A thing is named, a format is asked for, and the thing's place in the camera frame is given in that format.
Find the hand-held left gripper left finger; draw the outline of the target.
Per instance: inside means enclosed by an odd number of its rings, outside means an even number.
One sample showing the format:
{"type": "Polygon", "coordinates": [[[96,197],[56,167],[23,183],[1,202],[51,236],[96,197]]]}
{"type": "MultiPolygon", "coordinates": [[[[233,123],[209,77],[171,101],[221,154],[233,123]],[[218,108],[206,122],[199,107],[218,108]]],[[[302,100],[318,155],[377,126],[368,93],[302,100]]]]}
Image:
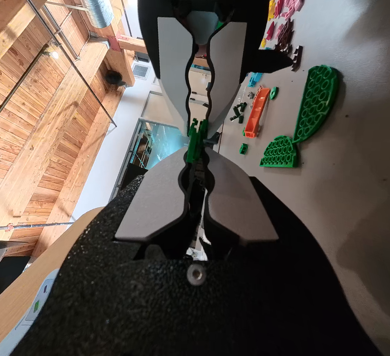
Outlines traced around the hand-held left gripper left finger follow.
{"type": "Polygon", "coordinates": [[[148,170],[130,203],[115,239],[148,242],[181,220],[188,210],[188,148],[181,148],[148,170]]]}

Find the glass window panel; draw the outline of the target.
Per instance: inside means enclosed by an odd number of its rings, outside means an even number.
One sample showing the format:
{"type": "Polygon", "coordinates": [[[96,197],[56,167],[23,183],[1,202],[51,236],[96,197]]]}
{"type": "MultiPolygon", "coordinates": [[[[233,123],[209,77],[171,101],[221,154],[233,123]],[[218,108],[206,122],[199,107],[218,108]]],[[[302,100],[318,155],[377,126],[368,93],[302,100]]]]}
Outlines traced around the glass window panel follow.
{"type": "Polygon", "coordinates": [[[129,183],[130,175],[146,172],[164,158],[181,148],[187,148],[189,137],[172,125],[139,118],[130,139],[115,183],[121,189],[129,183]]]}

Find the black dome ceiling fixture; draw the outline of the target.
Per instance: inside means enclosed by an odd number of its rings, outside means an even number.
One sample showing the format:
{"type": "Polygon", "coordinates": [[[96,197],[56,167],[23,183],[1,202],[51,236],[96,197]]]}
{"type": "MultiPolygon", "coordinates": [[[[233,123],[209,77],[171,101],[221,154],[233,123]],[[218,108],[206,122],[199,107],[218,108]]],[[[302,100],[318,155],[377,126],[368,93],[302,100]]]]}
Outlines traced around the black dome ceiling fixture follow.
{"type": "Polygon", "coordinates": [[[115,85],[118,87],[124,87],[126,88],[128,85],[127,83],[123,80],[122,75],[114,70],[108,70],[105,74],[105,81],[109,85],[115,85]]]}

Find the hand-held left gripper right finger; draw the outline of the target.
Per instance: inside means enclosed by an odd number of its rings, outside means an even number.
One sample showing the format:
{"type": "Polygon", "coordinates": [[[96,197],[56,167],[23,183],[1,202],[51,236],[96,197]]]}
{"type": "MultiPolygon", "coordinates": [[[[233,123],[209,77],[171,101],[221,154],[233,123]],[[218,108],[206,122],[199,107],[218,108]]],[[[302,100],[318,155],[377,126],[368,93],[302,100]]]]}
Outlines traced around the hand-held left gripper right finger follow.
{"type": "Polygon", "coordinates": [[[240,243],[277,241],[279,236],[247,173],[211,148],[205,149],[207,212],[211,222],[240,243]]]}

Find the horizontal metal pipe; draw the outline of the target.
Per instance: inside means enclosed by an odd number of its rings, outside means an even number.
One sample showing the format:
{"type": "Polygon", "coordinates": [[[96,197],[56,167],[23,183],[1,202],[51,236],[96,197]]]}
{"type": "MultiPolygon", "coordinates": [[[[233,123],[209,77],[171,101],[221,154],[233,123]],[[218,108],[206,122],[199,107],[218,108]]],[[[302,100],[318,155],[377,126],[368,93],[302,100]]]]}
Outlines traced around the horizontal metal pipe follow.
{"type": "Polygon", "coordinates": [[[71,226],[74,222],[55,222],[55,223],[44,223],[44,224],[8,224],[7,226],[1,226],[0,230],[4,232],[12,232],[13,230],[27,230],[32,228],[44,228],[53,226],[71,226]]]}

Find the white air vent grille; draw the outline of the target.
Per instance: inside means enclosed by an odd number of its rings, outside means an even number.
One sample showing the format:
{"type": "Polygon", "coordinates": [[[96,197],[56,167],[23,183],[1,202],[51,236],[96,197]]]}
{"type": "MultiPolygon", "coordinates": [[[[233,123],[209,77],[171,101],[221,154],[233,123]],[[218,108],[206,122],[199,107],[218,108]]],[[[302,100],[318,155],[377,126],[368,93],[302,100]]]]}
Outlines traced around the white air vent grille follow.
{"type": "Polygon", "coordinates": [[[135,62],[132,66],[132,72],[136,79],[147,80],[150,70],[150,66],[140,64],[139,62],[135,62]]]}

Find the group of dark maroon lego pieces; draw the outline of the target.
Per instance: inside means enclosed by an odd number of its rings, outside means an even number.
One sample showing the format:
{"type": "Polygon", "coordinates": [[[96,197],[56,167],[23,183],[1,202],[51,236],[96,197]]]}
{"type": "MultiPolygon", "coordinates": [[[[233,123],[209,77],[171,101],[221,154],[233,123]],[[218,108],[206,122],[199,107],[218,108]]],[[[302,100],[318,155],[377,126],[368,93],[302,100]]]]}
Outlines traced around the group of dark maroon lego pieces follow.
{"type": "Polygon", "coordinates": [[[294,33],[293,25],[294,22],[291,19],[288,19],[287,22],[282,25],[277,36],[277,43],[274,47],[276,51],[284,52],[286,54],[291,53],[291,39],[294,33]]]}

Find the large green half-round lego plate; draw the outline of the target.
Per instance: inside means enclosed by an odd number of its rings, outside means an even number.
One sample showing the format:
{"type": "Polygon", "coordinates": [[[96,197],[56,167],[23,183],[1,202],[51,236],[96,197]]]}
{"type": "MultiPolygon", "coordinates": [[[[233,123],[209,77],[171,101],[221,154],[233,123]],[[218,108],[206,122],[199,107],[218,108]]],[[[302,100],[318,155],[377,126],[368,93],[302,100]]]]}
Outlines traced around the large green half-round lego plate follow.
{"type": "Polygon", "coordinates": [[[309,69],[293,143],[301,143],[314,135],[328,117],[339,91],[338,72],[327,65],[309,69]]]}

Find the green lego assembly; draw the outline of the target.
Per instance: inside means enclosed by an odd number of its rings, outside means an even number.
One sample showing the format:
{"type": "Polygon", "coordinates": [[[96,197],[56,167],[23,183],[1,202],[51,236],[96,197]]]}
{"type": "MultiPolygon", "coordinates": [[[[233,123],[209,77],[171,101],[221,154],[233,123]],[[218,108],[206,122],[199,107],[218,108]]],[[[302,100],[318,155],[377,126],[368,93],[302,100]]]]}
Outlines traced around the green lego assembly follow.
{"type": "Polygon", "coordinates": [[[207,133],[208,119],[198,123],[198,120],[194,118],[188,133],[190,140],[186,156],[187,163],[195,163],[200,158],[204,140],[207,139],[207,133]]]}

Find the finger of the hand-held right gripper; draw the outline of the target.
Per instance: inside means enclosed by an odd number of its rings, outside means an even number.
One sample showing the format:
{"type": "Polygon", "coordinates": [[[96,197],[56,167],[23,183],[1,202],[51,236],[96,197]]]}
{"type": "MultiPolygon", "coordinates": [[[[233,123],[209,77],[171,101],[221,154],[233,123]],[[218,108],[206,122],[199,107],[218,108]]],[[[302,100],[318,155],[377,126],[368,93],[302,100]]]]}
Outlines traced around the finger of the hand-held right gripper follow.
{"type": "Polygon", "coordinates": [[[159,84],[173,125],[188,135],[191,93],[188,73],[194,57],[192,34],[174,17],[158,17],[159,84]]]}
{"type": "Polygon", "coordinates": [[[220,128],[240,88],[246,27],[246,22],[228,22],[210,37],[207,51],[212,73],[211,88],[207,92],[209,134],[220,128]]]}

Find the black lego plate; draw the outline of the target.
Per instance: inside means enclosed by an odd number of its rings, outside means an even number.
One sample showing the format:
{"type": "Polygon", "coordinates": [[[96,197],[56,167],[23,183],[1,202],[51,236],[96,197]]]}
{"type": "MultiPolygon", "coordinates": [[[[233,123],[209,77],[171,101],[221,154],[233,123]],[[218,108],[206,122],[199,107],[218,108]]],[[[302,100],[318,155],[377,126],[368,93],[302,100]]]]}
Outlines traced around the black lego plate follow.
{"type": "Polygon", "coordinates": [[[302,54],[303,54],[303,46],[299,45],[296,47],[296,49],[293,52],[293,56],[292,56],[293,64],[291,66],[291,71],[296,72],[300,68],[302,54]]]}

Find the lego instruction booklet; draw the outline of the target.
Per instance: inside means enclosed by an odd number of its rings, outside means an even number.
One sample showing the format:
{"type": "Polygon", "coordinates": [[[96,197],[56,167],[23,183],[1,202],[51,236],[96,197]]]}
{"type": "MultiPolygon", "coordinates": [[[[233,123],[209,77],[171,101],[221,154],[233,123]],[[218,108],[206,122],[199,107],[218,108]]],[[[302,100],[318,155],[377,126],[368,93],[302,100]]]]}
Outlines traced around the lego instruction booklet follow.
{"type": "Polygon", "coordinates": [[[33,303],[26,310],[22,318],[18,321],[15,327],[7,334],[7,336],[0,343],[0,355],[8,356],[11,355],[13,350],[22,340],[22,338],[29,331],[30,327],[36,320],[39,315],[42,307],[44,306],[50,292],[54,281],[58,275],[59,268],[51,271],[44,281],[42,282],[36,296],[33,300],[33,303]]]}

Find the orange lego arch piece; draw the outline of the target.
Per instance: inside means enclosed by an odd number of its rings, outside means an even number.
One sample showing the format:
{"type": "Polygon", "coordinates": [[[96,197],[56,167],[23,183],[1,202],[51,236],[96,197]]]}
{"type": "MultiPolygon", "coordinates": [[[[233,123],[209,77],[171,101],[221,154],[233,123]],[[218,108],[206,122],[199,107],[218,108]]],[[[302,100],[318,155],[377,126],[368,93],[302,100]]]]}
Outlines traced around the orange lego arch piece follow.
{"type": "Polygon", "coordinates": [[[259,132],[259,122],[264,111],[266,102],[269,98],[271,89],[261,87],[252,102],[252,109],[244,129],[246,138],[255,138],[259,132]]]}

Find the small green half-round lego plate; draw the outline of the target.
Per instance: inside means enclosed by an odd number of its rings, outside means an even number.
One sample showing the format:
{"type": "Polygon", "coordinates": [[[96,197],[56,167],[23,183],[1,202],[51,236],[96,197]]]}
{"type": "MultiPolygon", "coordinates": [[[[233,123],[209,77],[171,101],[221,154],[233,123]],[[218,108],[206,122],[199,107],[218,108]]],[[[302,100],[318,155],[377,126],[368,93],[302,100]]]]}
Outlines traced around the small green half-round lego plate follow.
{"type": "Polygon", "coordinates": [[[298,166],[296,145],[289,136],[277,136],[264,150],[259,165],[267,168],[296,168],[298,166]]]}

